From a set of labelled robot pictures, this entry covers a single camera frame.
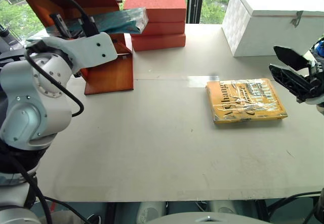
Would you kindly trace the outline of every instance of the stacked red boxes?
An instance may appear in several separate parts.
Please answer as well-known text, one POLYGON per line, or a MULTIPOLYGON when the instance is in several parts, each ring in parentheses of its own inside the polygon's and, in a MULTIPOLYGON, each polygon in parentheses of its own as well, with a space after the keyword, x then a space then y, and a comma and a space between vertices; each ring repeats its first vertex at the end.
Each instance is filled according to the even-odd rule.
POLYGON ((124 9, 132 8, 146 8, 148 17, 144 31, 131 34, 135 51, 185 46, 185 0, 125 0, 124 9))

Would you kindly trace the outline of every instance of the yellow package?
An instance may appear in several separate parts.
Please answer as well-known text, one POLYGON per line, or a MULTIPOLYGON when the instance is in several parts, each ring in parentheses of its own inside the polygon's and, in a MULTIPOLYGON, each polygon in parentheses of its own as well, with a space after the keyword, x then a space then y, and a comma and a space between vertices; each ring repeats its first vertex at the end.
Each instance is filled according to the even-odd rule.
POLYGON ((269 79, 209 81, 206 89, 216 124, 287 117, 269 79))

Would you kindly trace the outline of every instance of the white woven box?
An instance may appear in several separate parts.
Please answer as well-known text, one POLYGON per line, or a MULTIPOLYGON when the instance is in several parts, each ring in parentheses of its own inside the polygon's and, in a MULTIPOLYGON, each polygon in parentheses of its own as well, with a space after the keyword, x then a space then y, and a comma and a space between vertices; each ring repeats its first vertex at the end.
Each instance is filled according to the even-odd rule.
POLYGON ((324 34, 324 0, 229 0, 223 30, 233 56, 303 55, 324 34))

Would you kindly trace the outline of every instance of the white table surface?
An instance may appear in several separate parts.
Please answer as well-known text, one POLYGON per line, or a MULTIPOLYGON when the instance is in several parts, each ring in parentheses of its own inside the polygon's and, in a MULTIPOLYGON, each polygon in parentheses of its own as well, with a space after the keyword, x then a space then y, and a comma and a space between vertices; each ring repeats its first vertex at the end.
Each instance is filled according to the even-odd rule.
POLYGON ((274 82, 288 118, 216 126, 197 79, 271 78, 275 57, 233 58, 220 25, 186 25, 186 47, 134 53, 134 90, 85 96, 37 171, 63 201, 259 199, 324 185, 324 118, 274 82))

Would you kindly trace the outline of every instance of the wooden stand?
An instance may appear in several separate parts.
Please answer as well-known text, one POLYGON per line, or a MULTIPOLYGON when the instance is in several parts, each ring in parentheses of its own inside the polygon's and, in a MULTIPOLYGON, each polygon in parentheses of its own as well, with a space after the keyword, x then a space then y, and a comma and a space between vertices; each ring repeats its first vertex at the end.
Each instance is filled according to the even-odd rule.
MULTIPOLYGON (((78 18, 80 14, 67 0, 26 0, 42 24, 52 26, 51 13, 59 13, 63 19, 78 18)), ((89 15, 119 11, 116 0, 75 0, 89 15)), ((86 95, 126 91, 133 89, 132 52, 126 48, 124 34, 111 34, 118 56, 114 61, 81 70, 86 80, 86 95)))

